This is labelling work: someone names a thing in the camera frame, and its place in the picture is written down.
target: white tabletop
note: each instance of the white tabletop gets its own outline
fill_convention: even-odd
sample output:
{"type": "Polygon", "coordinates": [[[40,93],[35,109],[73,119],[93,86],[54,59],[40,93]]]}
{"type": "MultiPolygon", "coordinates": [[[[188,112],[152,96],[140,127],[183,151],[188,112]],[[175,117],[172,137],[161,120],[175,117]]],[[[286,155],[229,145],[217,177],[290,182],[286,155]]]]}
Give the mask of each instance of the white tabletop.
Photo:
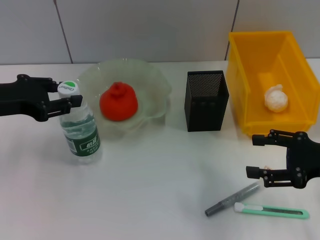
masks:
{"type": "MultiPolygon", "coordinates": [[[[320,79],[320,60],[309,63],[320,79]]],[[[187,132],[187,72],[226,71],[227,64],[154,63],[172,85],[165,119],[124,136],[101,136],[103,158],[92,165],[63,161],[71,153],[57,118],[0,117],[0,239],[319,239],[320,178],[305,189],[266,188],[245,201],[306,209],[308,220],[232,208],[205,216],[205,209],[254,182],[246,166],[286,167],[286,149],[252,146],[237,128],[229,103],[221,131],[187,132]]],[[[0,82],[14,82],[17,74],[74,80],[88,66],[0,66],[0,82]]],[[[320,142],[320,123],[309,136],[320,142]]]]}

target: yellow storage box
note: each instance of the yellow storage box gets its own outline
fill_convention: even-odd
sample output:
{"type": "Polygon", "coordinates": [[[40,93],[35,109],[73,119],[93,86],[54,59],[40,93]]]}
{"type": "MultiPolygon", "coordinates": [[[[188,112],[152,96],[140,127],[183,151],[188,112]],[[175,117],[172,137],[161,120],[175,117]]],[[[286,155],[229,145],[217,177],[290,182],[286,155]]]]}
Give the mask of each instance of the yellow storage box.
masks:
{"type": "Polygon", "coordinates": [[[320,86],[291,32],[230,32],[229,41],[226,81],[245,134],[307,131],[316,123],[320,86]],[[279,113],[265,106],[265,92],[277,84],[288,96],[279,113]]]}

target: white crumpled object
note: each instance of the white crumpled object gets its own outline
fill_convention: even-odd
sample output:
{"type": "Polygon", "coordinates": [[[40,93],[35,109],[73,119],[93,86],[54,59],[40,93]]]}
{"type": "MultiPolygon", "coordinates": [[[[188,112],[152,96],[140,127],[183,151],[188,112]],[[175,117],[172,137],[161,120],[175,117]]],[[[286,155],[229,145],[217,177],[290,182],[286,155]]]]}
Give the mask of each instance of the white crumpled object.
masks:
{"type": "Polygon", "coordinates": [[[264,94],[264,105],[275,113],[282,112],[288,106],[288,96],[282,91],[282,85],[272,86],[264,94]]]}

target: glass bowl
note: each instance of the glass bowl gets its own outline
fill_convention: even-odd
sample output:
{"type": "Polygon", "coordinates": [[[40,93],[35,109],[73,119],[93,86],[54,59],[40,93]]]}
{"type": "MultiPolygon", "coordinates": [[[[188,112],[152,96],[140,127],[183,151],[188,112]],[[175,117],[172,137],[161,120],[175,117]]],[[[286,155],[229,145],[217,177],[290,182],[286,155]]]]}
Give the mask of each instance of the glass bowl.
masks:
{"type": "Polygon", "coordinates": [[[77,79],[83,99],[92,109],[99,128],[110,126],[129,131],[151,118],[163,116],[167,110],[167,97],[171,86],[155,66],[137,59],[114,59],[97,63],[77,79]],[[111,121],[100,111],[100,96],[114,83],[123,82],[133,87],[138,110],[124,121],[111,121]]]}

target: tiled wall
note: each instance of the tiled wall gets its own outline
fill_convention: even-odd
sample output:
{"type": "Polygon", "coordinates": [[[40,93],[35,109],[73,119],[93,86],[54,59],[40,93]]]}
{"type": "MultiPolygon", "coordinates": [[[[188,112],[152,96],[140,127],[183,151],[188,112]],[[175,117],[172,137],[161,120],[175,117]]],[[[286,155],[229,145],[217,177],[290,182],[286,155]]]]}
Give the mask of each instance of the tiled wall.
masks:
{"type": "Polygon", "coordinates": [[[319,0],[2,0],[0,64],[218,61],[230,31],[292,31],[320,57],[319,0]]]}

